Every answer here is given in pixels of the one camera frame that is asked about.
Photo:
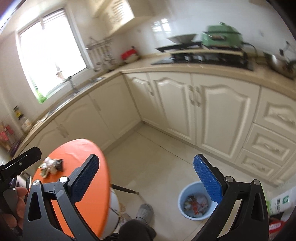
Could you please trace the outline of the person's left hand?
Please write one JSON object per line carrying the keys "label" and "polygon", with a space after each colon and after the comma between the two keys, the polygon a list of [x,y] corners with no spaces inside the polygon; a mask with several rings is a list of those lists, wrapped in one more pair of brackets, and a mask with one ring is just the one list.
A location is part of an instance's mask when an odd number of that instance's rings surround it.
{"label": "person's left hand", "polygon": [[26,204],[23,200],[23,197],[28,193],[28,190],[25,187],[16,187],[16,191],[18,194],[18,202],[16,205],[16,214],[19,219],[17,220],[13,215],[3,213],[1,217],[7,223],[10,228],[15,228],[18,226],[21,230],[23,229],[23,218],[25,215]]}

